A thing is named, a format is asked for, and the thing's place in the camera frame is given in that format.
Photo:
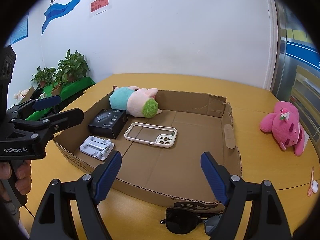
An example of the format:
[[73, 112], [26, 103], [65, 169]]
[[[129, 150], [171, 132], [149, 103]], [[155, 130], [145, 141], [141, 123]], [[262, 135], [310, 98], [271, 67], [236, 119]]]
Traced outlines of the person left hand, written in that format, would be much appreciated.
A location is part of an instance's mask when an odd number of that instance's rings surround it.
[[[21, 195], [26, 195], [31, 191], [31, 160], [25, 160], [15, 172], [17, 181], [16, 189]], [[7, 180], [11, 176], [11, 167], [9, 163], [1, 163], [1, 180]]]

